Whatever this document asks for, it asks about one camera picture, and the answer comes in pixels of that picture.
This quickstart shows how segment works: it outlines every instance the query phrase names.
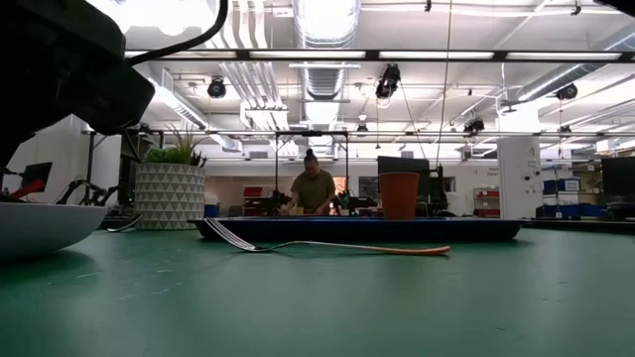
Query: green tabletop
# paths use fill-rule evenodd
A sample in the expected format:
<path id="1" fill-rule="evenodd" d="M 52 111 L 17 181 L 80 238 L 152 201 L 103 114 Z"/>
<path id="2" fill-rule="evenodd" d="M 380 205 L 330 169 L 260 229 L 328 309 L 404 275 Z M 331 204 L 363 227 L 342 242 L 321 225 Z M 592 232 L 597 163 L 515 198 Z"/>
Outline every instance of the green tabletop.
<path id="1" fill-rule="evenodd" d="M 634 274 L 635 241 L 608 234 L 442 258 L 100 232 L 0 266 L 0 356 L 632 357 Z"/>

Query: green plant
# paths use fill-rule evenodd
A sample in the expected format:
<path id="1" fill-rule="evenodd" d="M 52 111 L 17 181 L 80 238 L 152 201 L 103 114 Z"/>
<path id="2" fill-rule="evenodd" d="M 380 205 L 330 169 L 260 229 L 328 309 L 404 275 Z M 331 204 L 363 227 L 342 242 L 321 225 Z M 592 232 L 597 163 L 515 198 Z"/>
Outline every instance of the green plant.
<path id="1" fill-rule="evenodd" d="M 205 140 L 206 137 L 196 140 L 194 138 L 192 127 L 186 126 L 184 130 L 178 130 L 174 124 L 169 124 L 167 127 L 177 137 L 175 149 L 179 151 L 181 164 L 191 165 L 191 158 L 194 155 L 194 149 L 201 141 Z"/>
<path id="2" fill-rule="evenodd" d="M 146 152 L 144 162 L 152 164 L 184 164 L 198 166 L 201 162 L 202 154 L 197 155 L 194 152 L 194 149 L 206 138 L 195 140 L 191 127 L 186 127 L 185 133 L 177 130 L 174 125 L 168 126 L 168 129 L 170 129 L 175 137 L 177 137 L 177 144 L 168 149 L 151 147 Z"/>

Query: white bowl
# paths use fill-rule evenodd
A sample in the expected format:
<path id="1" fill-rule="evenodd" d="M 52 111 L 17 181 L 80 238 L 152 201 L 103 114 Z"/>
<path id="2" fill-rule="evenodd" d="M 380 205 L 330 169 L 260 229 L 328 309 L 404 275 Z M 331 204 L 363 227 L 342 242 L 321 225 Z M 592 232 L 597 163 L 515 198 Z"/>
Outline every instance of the white bowl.
<path id="1" fill-rule="evenodd" d="M 106 207 L 0 202 L 0 261 L 42 254 L 89 236 Z"/>

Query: person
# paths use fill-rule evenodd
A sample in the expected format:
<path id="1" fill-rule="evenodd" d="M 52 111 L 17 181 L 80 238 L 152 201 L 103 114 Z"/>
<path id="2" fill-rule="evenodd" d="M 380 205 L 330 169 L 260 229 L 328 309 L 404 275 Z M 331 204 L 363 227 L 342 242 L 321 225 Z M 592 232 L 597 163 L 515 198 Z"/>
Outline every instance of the person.
<path id="1" fill-rule="evenodd" d="M 281 214 L 289 214 L 297 205 L 304 213 L 328 215 L 330 202 L 335 198 L 335 182 L 328 172 L 319 169 L 312 149 L 307 150 L 305 171 L 294 181 L 291 193 L 291 202 L 281 208 Z"/>

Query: fork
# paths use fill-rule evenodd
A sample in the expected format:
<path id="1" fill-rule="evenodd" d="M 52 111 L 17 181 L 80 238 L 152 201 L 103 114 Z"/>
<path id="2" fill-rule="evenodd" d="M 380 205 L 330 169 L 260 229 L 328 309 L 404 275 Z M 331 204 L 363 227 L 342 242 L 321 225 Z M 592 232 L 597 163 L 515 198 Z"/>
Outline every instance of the fork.
<path id="1" fill-rule="evenodd" d="M 362 246 L 362 245 L 350 245 L 350 244 L 336 244 L 336 243 L 324 243 L 324 242 L 314 242 L 314 241 L 293 241 L 283 243 L 277 246 L 269 247 L 269 248 L 260 248 L 256 247 L 253 244 L 244 241 L 242 238 L 238 237 L 234 233 L 232 233 L 229 229 L 225 228 L 220 222 L 218 222 L 214 218 L 203 218 L 203 221 L 209 228 L 211 228 L 216 234 L 220 236 L 220 238 L 227 241 L 227 243 L 232 246 L 242 249 L 243 251 L 250 253 L 267 253 L 277 250 L 279 248 L 283 248 L 290 245 L 296 244 L 309 244 L 309 245 L 318 245 L 318 246 L 326 246 L 326 247 L 336 247 L 336 248 L 347 248 L 347 249 L 357 249 L 364 251 L 372 251 L 378 253 L 387 253 L 387 254 L 402 254 L 402 255 L 443 255 L 449 252 L 449 247 L 439 247 L 439 248 L 428 248 L 428 249 L 397 249 L 397 248 L 382 248 L 382 247 L 370 247 L 370 246 Z"/>

